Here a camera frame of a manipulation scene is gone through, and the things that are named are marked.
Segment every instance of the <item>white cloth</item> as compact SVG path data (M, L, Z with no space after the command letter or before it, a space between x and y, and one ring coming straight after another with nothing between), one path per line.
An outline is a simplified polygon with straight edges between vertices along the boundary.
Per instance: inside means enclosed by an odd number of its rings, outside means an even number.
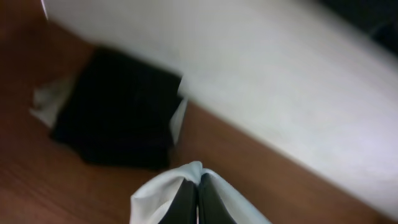
M203 174L211 180L227 211L237 224L270 223L250 202L218 174L191 162L166 171L144 184L131 196L130 224L158 224L169 209L184 179L197 185Z

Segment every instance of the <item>white wall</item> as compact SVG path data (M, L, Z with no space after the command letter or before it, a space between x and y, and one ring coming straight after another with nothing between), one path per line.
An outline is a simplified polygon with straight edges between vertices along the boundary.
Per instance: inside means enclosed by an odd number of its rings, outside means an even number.
M278 0L46 0L51 19L184 74L204 107L398 219L398 69Z

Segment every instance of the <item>wooden floor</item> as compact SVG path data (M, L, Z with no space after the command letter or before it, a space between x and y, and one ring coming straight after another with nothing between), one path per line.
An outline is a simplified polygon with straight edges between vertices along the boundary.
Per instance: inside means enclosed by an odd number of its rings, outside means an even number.
M76 74L93 51L55 24L0 42L0 223L128 223L129 197L156 172L88 166L28 113L34 86ZM190 103L175 166L201 160L273 223L392 223Z

